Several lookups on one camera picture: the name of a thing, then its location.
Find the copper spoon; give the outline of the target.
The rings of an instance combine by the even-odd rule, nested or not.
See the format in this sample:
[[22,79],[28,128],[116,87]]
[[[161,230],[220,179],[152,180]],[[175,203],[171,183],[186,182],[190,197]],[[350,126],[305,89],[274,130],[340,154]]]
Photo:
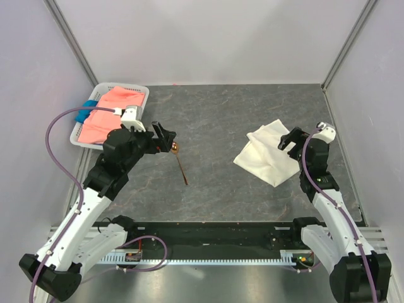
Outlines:
[[179,164],[179,168],[181,170],[182,177],[184,179],[184,183],[185,183],[185,185],[188,186],[189,183],[188,183],[187,177],[185,175],[184,168],[181,164],[181,160],[179,158],[179,145],[175,141],[172,142],[171,152],[175,155],[175,157],[177,159],[177,163]]

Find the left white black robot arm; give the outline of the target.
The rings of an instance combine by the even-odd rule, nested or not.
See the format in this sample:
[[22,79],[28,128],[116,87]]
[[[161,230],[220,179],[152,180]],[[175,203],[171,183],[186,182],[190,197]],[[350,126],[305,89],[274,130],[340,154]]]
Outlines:
[[24,254],[19,267],[31,281],[60,302],[69,299],[85,273],[114,248],[132,248],[138,243],[134,222],[125,216],[82,243],[90,227],[128,182],[128,174],[146,154],[168,153],[177,136],[154,121],[151,131],[134,127],[111,131],[103,152],[79,186],[79,198],[53,236],[35,253]]

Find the white cloth napkin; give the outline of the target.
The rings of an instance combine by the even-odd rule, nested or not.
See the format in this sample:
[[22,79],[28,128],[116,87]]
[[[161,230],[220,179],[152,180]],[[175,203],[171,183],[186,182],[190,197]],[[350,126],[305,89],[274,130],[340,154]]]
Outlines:
[[279,186],[299,172],[299,164],[287,154],[290,149],[278,149],[281,137],[288,133],[279,119],[247,133],[249,142],[234,163],[269,185]]

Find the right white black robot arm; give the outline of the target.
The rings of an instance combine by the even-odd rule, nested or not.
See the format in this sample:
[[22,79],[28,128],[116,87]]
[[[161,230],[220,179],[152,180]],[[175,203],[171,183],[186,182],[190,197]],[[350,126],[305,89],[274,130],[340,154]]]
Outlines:
[[325,222],[321,226],[314,217],[296,218],[288,238],[296,248],[307,246],[326,268],[337,302],[383,302],[388,296],[391,261],[363,236],[328,171],[335,136],[332,126],[320,122],[312,133],[295,127],[280,139],[279,150],[294,144],[287,154],[299,164],[300,187]]

